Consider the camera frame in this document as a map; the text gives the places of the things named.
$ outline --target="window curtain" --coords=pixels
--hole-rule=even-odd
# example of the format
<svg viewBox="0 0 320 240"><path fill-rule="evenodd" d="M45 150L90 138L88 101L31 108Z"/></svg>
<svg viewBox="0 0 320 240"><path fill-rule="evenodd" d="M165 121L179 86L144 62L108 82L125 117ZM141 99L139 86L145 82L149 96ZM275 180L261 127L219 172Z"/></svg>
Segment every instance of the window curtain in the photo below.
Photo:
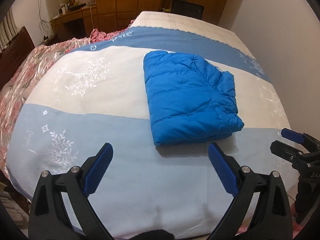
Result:
<svg viewBox="0 0 320 240"><path fill-rule="evenodd" d="M3 51L13 38L18 34L18 28L15 25L12 9L10 8L0 23L0 49Z"/></svg>

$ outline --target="blue gripper pad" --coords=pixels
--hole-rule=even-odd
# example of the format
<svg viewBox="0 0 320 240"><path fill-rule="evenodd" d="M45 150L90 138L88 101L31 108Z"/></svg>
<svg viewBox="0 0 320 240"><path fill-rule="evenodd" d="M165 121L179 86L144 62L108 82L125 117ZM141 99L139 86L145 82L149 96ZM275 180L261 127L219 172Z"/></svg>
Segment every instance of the blue gripper pad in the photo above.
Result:
<svg viewBox="0 0 320 240"><path fill-rule="evenodd" d="M87 175L84 178L83 193L86 197L95 193L104 173L106 172L113 157L113 148L111 144L101 149L99 155Z"/></svg>
<svg viewBox="0 0 320 240"><path fill-rule="evenodd" d="M217 172L226 192L232 194L233 197L236 197L239 192L237 177L214 144L210 144L208 155L209 160Z"/></svg>
<svg viewBox="0 0 320 240"><path fill-rule="evenodd" d="M281 136L295 143L304 143L304 137L302 134L289 130L287 128L282 129Z"/></svg>

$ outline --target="blue puffer jacket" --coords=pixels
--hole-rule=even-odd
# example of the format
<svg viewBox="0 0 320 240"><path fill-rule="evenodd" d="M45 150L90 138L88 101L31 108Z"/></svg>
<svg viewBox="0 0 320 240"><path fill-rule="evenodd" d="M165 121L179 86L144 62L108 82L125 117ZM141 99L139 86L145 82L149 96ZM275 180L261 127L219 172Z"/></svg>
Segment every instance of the blue puffer jacket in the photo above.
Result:
<svg viewBox="0 0 320 240"><path fill-rule="evenodd" d="M222 139L244 126L228 71L198 55L159 50L143 63L155 145Z"/></svg>

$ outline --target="bed sheet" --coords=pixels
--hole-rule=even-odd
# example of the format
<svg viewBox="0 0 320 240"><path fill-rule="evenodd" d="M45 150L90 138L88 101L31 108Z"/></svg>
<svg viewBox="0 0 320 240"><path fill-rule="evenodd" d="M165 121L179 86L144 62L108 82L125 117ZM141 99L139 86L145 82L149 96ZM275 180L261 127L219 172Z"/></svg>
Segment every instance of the bed sheet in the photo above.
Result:
<svg viewBox="0 0 320 240"><path fill-rule="evenodd" d="M0 169L5 169L5 159L11 134L29 94L59 58L66 51L90 43L89 38L72 39L52 46L38 46L24 60L15 75L0 91Z"/></svg>
<svg viewBox="0 0 320 240"><path fill-rule="evenodd" d="M246 46L233 32L156 12L142 12L110 41L65 55L40 80L21 110L8 150L14 186L32 198L43 170L65 172L109 142L114 158L89 201L113 236L128 238L153 229L165 229L176 238L210 233L232 196L208 159L208 143L153 144L143 58L157 49L199 54L234 75L244 128L217 143L240 165L265 174L278 170L286 189L293 187L296 171L269 150L274 140L293 145L280 135L282 128L290 128L287 117ZM63 197L73 225L79 227Z"/></svg>

